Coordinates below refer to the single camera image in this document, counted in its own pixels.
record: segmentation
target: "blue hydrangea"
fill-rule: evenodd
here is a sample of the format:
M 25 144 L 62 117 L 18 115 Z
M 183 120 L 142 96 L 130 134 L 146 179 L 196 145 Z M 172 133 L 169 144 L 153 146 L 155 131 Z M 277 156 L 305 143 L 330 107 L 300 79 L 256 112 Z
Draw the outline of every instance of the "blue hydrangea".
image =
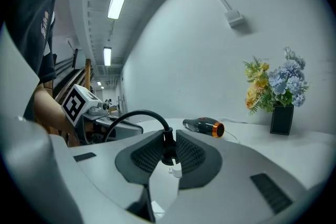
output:
M 301 91 L 304 83 L 300 80 L 299 77 L 291 77 L 287 80 L 287 87 L 292 94 L 297 94 Z
M 268 74 L 268 81 L 269 81 L 269 84 L 272 87 L 275 87 L 275 86 L 279 85 L 280 83 L 282 83 L 282 79 L 281 79 L 281 75 L 280 75 L 279 71 L 274 70 L 274 72 L 270 72 Z
M 287 84 L 286 84 L 285 81 L 282 81 L 280 84 L 278 84 L 275 87 L 273 87 L 273 92 L 276 95 L 285 94 L 286 93 L 286 89 L 287 89 Z
M 303 105 L 303 103 L 305 102 L 305 95 L 303 93 L 299 93 L 299 94 L 296 94 L 296 95 L 293 95 L 292 97 L 292 104 L 297 106 L 297 107 L 300 107 Z
M 298 71 L 298 73 L 296 74 L 296 77 L 298 77 L 301 81 L 304 81 L 304 75 L 303 72 L 301 70 Z
M 285 50 L 285 58 L 287 60 L 294 60 L 300 66 L 300 69 L 303 70 L 306 66 L 306 61 L 300 56 L 296 56 L 295 52 L 292 51 L 289 47 L 284 48 Z
M 297 77 L 300 71 L 299 64 L 294 60 L 286 60 L 280 68 L 280 72 L 285 75 L 285 79 L 293 76 Z
M 295 52 L 292 51 L 288 46 L 284 48 L 285 50 L 285 58 L 287 60 L 294 60 L 296 55 L 295 55 Z
M 296 56 L 294 61 L 299 64 L 301 70 L 305 69 L 306 61 L 303 58 L 301 58 L 300 56 Z

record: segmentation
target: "orange ring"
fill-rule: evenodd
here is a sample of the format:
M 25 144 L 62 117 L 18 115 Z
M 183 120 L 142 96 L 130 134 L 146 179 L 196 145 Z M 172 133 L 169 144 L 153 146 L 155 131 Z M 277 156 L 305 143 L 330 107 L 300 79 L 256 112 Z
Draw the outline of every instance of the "orange ring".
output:
M 218 134 L 217 134 L 219 126 L 223 126 L 223 134 L 221 136 L 218 136 Z M 224 127 L 223 123 L 220 123 L 220 122 L 217 121 L 214 124 L 214 126 L 212 127 L 212 136 L 216 137 L 216 138 L 220 138 L 220 137 L 222 137 L 224 135 L 224 132 L 225 132 L 225 127 Z

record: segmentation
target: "wall outlet box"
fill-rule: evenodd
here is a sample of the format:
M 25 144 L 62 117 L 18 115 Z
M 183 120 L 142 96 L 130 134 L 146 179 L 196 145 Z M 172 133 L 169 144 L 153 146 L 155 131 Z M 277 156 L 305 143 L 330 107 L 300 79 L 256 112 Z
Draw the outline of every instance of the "wall outlet box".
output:
M 230 27 L 240 25 L 244 22 L 243 16 L 236 9 L 229 10 L 228 12 L 226 12 L 225 17 L 226 17 Z

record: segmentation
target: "dark t-shirt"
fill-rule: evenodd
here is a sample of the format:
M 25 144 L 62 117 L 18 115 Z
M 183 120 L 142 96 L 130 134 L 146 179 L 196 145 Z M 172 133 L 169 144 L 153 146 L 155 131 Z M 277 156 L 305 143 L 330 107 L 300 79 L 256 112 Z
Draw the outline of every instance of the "dark t-shirt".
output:
M 40 83 L 56 77 L 52 53 L 52 15 L 55 0 L 14 0 L 6 26 L 16 47 L 39 76 Z M 32 120 L 33 99 L 25 116 Z

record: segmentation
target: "power cord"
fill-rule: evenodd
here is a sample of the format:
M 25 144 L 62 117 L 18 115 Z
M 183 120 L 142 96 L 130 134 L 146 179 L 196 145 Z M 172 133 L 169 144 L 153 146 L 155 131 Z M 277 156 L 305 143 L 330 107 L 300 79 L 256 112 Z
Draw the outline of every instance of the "power cord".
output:
M 103 143 L 105 143 L 107 141 L 107 139 L 109 138 L 113 129 L 116 127 L 116 125 L 118 123 L 120 123 L 121 121 L 123 121 L 123 120 L 125 120 L 129 117 L 136 116 L 136 115 L 147 115 L 147 116 L 151 116 L 151 117 L 155 118 L 164 127 L 164 132 L 163 133 L 164 133 L 164 136 L 165 136 L 166 140 L 167 140 L 167 138 L 169 140 L 173 139 L 173 129 L 169 127 L 167 121 L 164 118 L 162 118 L 159 114 L 157 114 L 153 111 L 150 111 L 150 110 L 135 110 L 135 111 L 131 111 L 129 113 L 126 113 L 123 116 L 120 116 L 119 118 L 117 118 L 115 121 L 113 121 L 113 123 L 106 130 L 106 133 L 105 133 L 104 138 L 103 138 Z
M 228 133 L 229 135 L 233 136 L 236 139 L 237 142 L 232 141 L 232 140 L 227 140 L 227 141 L 240 144 L 240 140 L 236 136 L 234 136 L 232 133 L 228 132 L 227 130 L 225 130 L 225 132 Z
M 218 119 L 219 122 L 234 122 L 234 123 L 244 123 L 244 124 L 248 124 L 247 122 L 244 122 L 244 121 L 236 121 L 236 120 L 233 120 L 233 119 L 230 119 L 230 118 L 220 118 Z M 232 137 L 234 137 L 236 139 L 236 141 L 232 141 L 232 140 L 227 140 L 229 142 L 234 142 L 234 143 L 237 143 L 237 144 L 240 144 L 240 140 L 234 136 L 232 133 L 228 132 L 226 129 L 225 129 L 225 132 L 228 133 L 229 135 L 231 135 Z

